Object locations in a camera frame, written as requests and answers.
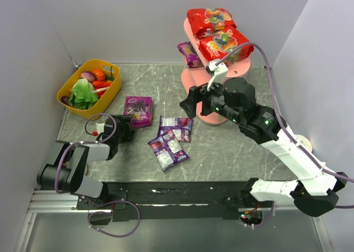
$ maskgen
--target gray marble surface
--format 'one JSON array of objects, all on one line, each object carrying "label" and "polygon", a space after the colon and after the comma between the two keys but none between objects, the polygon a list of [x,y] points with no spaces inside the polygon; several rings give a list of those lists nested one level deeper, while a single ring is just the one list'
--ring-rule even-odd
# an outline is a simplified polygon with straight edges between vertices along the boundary
[{"label": "gray marble surface", "polygon": [[[182,64],[120,64],[122,88],[106,113],[122,114],[126,96],[151,96],[154,120],[140,128],[133,143],[121,144],[110,161],[88,163],[87,175],[106,182],[127,181],[246,181],[295,179],[291,171],[272,153],[241,134],[234,124],[210,126],[194,119],[190,143],[181,142],[190,159],[162,171],[147,144],[157,135],[159,116],[184,117],[179,102],[186,98],[181,83]],[[256,87],[257,102],[272,105],[263,68],[251,68],[245,78]],[[85,119],[68,113],[61,139],[92,140],[84,132]]]}]

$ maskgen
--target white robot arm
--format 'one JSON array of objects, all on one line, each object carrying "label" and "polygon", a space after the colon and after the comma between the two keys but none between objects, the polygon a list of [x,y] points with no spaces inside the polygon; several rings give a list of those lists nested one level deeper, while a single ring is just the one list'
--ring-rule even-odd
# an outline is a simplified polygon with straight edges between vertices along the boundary
[{"label": "white robot arm", "polygon": [[[191,87],[188,97],[180,103],[188,117],[195,117],[196,104],[201,101],[202,116],[216,112],[237,124],[242,133],[275,154],[298,178],[293,181],[251,178],[244,190],[245,199],[295,204],[313,217],[334,209],[339,199],[336,192],[346,181],[324,172],[335,174],[301,145],[284,119],[285,130],[282,128],[271,107],[256,103],[255,88],[244,78],[231,78],[222,85],[228,69],[221,60],[210,62],[206,70],[212,76],[209,83]],[[320,168],[309,155],[320,163]]]}]

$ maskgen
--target red candy bag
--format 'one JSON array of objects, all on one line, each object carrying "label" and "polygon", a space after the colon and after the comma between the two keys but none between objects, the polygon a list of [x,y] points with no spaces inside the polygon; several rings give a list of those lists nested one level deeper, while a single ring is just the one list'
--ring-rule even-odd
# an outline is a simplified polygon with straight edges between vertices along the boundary
[{"label": "red candy bag", "polygon": [[198,39],[209,37],[226,26],[236,29],[231,14],[222,8],[190,9],[187,12],[187,18],[193,35],[196,35]]},{"label": "red candy bag", "polygon": [[[249,40],[243,36],[241,32],[233,27],[228,26],[214,33],[210,37],[201,39],[199,48],[203,53],[203,56],[208,61],[212,61],[218,58],[223,58],[229,52],[231,52],[234,47],[248,41]],[[247,45],[227,58],[225,64],[230,66],[234,62],[241,61],[249,57],[253,50],[254,47],[252,45]]]}]

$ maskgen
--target round pink tray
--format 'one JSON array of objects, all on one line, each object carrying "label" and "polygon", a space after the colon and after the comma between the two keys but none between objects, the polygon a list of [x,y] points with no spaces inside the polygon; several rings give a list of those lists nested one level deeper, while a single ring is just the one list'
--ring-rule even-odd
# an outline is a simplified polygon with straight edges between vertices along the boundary
[{"label": "round pink tray", "polygon": [[[205,57],[199,50],[199,40],[195,36],[193,36],[188,19],[184,21],[184,31],[187,34],[188,39],[191,41],[193,47],[195,48],[195,51],[197,52],[202,63],[204,64],[204,66],[207,66],[209,64],[209,61],[205,59]],[[228,67],[228,73],[226,77],[235,78],[237,76],[243,76],[249,70],[250,66],[251,66],[251,61],[249,58],[234,63]],[[182,79],[184,89],[188,93],[190,87],[200,86],[202,84],[208,83],[209,80],[211,79],[211,76],[207,73],[205,68],[187,68],[183,71],[181,79]],[[208,116],[201,116],[200,112],[201,112],[201,102],[197,104],[197,113],[196,113],[201,121],[210,125],[219,125],[226,121],[225,118],[223,118],[222,116],[214,112]]]}]

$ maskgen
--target snack packet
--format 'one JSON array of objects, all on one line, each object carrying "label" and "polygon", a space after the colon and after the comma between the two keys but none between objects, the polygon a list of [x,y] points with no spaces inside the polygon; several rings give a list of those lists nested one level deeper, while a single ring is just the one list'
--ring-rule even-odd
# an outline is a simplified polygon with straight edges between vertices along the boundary
[{"label": "snack packet", "polygon": [[[231,52],[234,47],[248,41],[249,40],[243,36],[241,32],[228,26],[214,33],[212,36],[200,40],[199,48],[203,56],[208,61],[211,61],[223,58]],[[252,45],[247,45],[227,58],[225,64],[230,66],[234,62],[241,61],[249,57],[253,50],[254,47]]]},{"label": "snack packet", "polygon": [[191,42],[180,43],[177,48],[186,57],[189,68],[202,68],[204,66]]},{"label": "snack packet", "polygon": [[236,29],[231,14],[223,8],[190,9],[187,11],[187,18],[193,35],[198,39],[208,37],[226,26]]},{"label": "snack packet", "polygon": [[189,159],[172,130],[148,142],[165,171],[169,167]]},{"label": "snack packet", "polygon": [[160,116],[158,136],[173,130],[178,141],[190,142],[193,119]]},{"label": "snack packet", "polygon": [[139,128],[151,126],[153,119],[153,100],[151,97],[126,97],[124,115],[134,115],[131,120],[132,127]]}]

